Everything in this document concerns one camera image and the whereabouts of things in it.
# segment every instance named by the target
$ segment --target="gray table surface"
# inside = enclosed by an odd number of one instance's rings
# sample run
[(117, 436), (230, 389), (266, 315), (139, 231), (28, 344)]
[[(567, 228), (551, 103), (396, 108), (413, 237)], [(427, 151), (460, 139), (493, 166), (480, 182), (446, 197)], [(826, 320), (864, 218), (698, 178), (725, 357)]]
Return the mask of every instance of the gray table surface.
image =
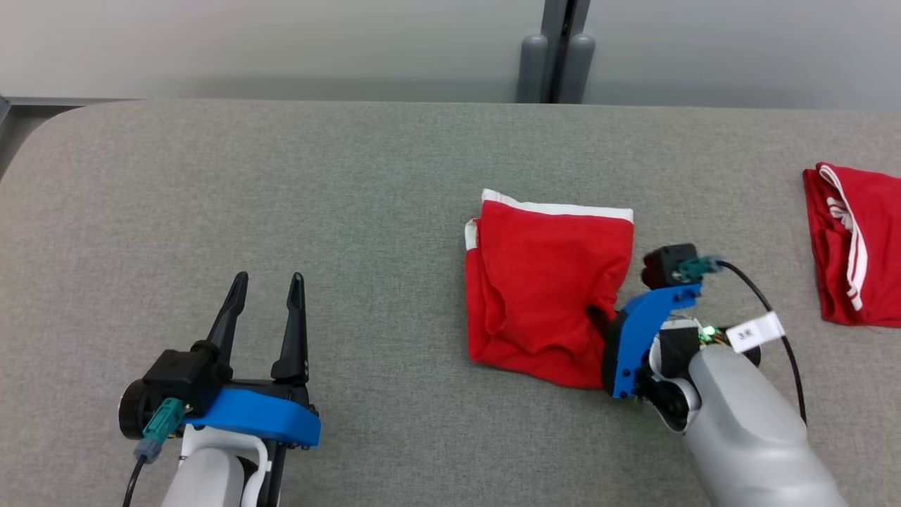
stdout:
[[(693, 242), (768, 294), (810, 441), (853, 505), (901, 498), (901, 333), (819, 318), (801, 170), (901, 176), (901, 117), (604, 106), (129, 102), (60, 115), (0, 180), (0, 504), (114, 505), (134, 442), (119, 396), (203, 338), (250, 272), (232, 365), (278, 355), (306, 277), (320, 448), (283, 505), (703, 505), (652, 409), (472, 364), (463, 224), (488, 187), (632, 207), (635, 257)], [(638, 262), (621, 301), (638, 294)], [(731, 275), (696, 314), (757, 317)], [(762, 371), (794, 402), (778, 344)], [(134, 505), (176, 470), (171, 443)]]

